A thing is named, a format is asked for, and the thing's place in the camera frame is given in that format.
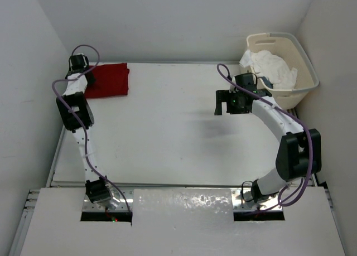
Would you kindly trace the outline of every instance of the beige plastic basket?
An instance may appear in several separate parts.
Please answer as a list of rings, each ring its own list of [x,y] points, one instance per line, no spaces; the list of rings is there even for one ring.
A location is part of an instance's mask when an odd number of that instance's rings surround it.
[[[294,89],[271,89],[258,79],[258,89],[267,89],[283,109],[294,108],[305,95],[319,85],[319,80],[306,53],[297,39],[289,33],[262,33],[247,37],[247,49],[251,52],[268,50],[285,60],[292,69],[297,69]],[[251,66],[240,67],[241,73],[254,73]]]

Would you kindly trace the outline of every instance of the folded red towel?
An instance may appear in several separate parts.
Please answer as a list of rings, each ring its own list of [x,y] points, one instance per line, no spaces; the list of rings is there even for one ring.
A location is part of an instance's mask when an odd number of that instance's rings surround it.
[[[99,65],[92,72],[96,81],[85,90],[86,98],[128,95],[127,64]]]

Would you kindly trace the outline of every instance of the white cloth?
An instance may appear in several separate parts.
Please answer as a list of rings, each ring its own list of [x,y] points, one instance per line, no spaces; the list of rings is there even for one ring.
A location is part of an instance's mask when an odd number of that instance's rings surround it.
[[[242,66],[243,64],[253,66],[255,74],[265,76],[273,84],[273,89],[293,89],[295,87],[297,69],[293,67],[290,70],[284,59],[279,56],[263,50],[257,53],[246,51],[243,58]]]
[[[244,68],[253,64],[252,53],[250,50],[245,51],[245,53],[243,54],[242,59],[240,59],[239,63]]]

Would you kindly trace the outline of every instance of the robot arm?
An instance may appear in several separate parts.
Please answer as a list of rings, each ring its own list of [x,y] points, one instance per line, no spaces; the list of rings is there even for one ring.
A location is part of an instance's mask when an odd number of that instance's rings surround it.
[[[280,141],[275,168],[264,177],[255,180],[250,191],[250,197],[254,202],[265,201],[288,183],[306,175],[309,157],[306,134],[300,124],[274,109],[277,105],[274,98],[268,91],[257,89],[251,73],[236,76],[235,82],[273,104],[271,107],[238,90],[216,91],[215,115],[222,115],[221,105],[222,102],[226,102],[227,113],[255,114]],[[312,173],[316,173],[321,170],[321,137],[317,130],[309,131],[313,144]]]
[[[95,82],[93,73],[89,72],[85,75],[81,75],[84,71],[88,70],[88,58],[83,54],[73,55],[69,58],[69,73],[67,75],[68,84],[66,91],[63,93],[63,100],[73,109],[76,115],[81,119],[83,125],[86,127],[87,144],[85,149],[85,133],[80,123],[76,118],[68,111],[59,98],[56,99],[60,115],[62,117],[64,126],[67,130],[71,131],[79,146],[80,155],[83,160],[83,167],[86,180],[86,194],[92,203],[102,203],[104,206],[108,206],[112,199],[112,192],[110,185],[98,174],[91,169],[88,161],[95,170],[106,177],[104,170],[97,164],[97,160],[94,156],[92,130],[94,124],[93,114],[88,106],[88,103],[84,96],[84,91],[87,85],[91,85]]]

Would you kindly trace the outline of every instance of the white tabletop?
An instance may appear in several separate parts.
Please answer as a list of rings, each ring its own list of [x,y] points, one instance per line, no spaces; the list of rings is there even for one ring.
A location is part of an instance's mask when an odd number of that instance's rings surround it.
[[[41,189],[22,256],[344,255],[322,187],[261,222],[233,221],[230,190],[134,190],[133,226],[80,221],[84,191]]]
[[[238,65],[229,65],[232,74]],[[275,166],[278,141],[252,114],[214,116],[229,85],[207,64],[128,64],[129,94],[91,99],[96,156],[117,183],[239,185]],[[62,142],[52,184],[83,183],[74,138]]]

